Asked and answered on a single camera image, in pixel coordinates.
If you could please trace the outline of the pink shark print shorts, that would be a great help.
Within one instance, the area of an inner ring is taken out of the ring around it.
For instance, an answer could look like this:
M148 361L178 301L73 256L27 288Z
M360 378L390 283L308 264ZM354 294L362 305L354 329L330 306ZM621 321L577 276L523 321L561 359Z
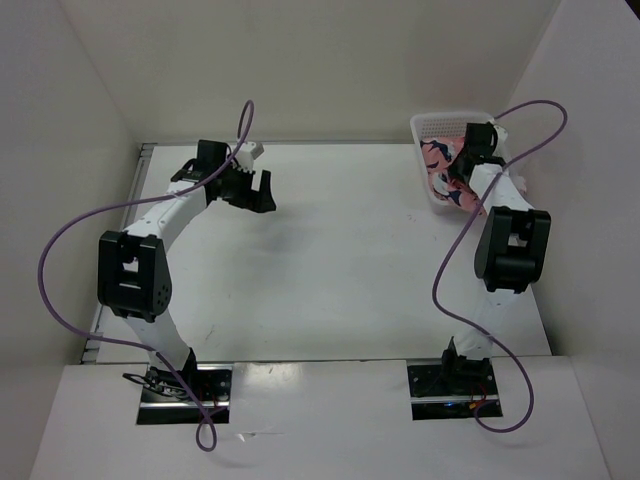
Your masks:
M478 196L461 181L454 179L449 172L449 167L463 146L464 138L461 136L420 141L428 188L436 203L471 213L478 204Z

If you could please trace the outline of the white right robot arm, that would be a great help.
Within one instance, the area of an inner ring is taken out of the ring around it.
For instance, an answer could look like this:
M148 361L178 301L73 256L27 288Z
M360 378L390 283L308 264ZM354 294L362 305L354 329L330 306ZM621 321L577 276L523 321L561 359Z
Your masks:
M499 154L504 128L469 123L460 154L450 172L483 201L486 221L474 256L474 273L484 294L472 315L474 326L456 334L443 352L440 385L454 395L479 393L488 384L495 340L507 310L530 284L539 280L551 217L535 209L505 170Z

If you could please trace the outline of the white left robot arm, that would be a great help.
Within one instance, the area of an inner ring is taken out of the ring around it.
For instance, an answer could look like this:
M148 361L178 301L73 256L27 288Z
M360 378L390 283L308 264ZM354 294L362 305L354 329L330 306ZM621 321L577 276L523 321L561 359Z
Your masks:
M196 156L172 177L168 198L125 230L107 231L99 240L98 300L122 318L138 341L151 348L148 384L185 400L200 385L196 357L178 333L169 312L172 280L167 252L188 224L216 200L255 213L276 209L271 173L264 170L252 188L254 162L264 152L259 142L243 144L225 166L229 145L201 140ZM161 361L166 358L172 368Z

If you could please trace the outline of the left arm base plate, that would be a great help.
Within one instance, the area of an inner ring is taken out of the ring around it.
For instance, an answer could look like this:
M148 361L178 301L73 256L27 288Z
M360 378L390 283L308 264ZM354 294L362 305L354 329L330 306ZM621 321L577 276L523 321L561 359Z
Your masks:
M192 390L215 424L227 424L230 416L233 366L199 364ZM142 388L137 425L198 424L203 415L184 388L171 375L148 368L144 375L123 373L127 381Z

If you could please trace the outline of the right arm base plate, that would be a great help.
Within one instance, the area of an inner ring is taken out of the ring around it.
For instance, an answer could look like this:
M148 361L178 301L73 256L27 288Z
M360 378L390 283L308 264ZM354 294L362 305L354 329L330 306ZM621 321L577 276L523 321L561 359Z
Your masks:
M434 360L408 362L407 376L414 421L473 419L503 416L492 368L482 377L454 380Z

